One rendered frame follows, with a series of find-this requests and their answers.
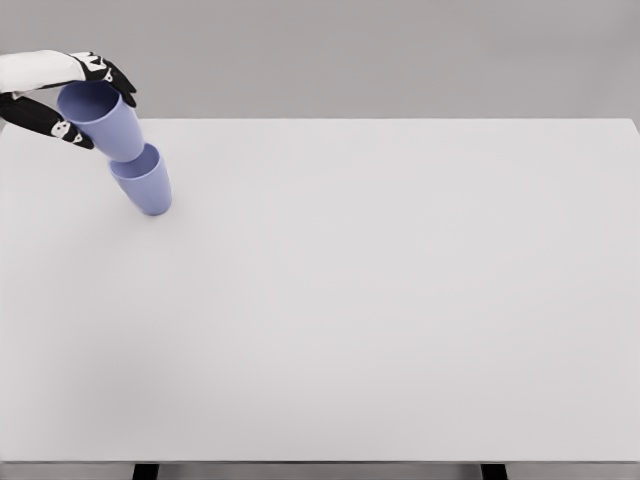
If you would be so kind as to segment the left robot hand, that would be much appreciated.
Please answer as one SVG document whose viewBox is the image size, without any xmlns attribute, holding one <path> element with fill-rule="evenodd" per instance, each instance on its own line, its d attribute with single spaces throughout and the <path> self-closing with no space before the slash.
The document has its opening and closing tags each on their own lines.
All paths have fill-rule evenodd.
<svg viewBox="0 0 640 480">
<path fill-rule="evenodd" d="M 92 150 L 93 141 L 55 109 L 28 97 L 73 82 L 105 81 L 135 108 L 135 86 L 109 59 L 93 52 L 37 50 L 0 55 L 0 130 L 6 123 Z"/>
</svg>

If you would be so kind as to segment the lavender blue plastic cup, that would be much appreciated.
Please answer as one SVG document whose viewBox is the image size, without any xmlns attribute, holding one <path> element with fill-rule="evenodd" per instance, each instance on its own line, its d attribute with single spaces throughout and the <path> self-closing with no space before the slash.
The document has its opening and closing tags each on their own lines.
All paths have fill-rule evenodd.
<svg viewBox="0 0 640 480">
<path fill-rule="evenodd" d="M 68 84 L 60 90 L 57 106 L 109 159 L 129 162 L 143 152 L 145 141 L 134 108 L 107 81 Z"/>
<path fill-rule="evenodd" d="M 120 189 L 143 214 L 159 216 L 172 205 L 172 190 L 164 158 L 151 143 L 129 162 L 110 160 L 109 171 Z"/>
</svg>

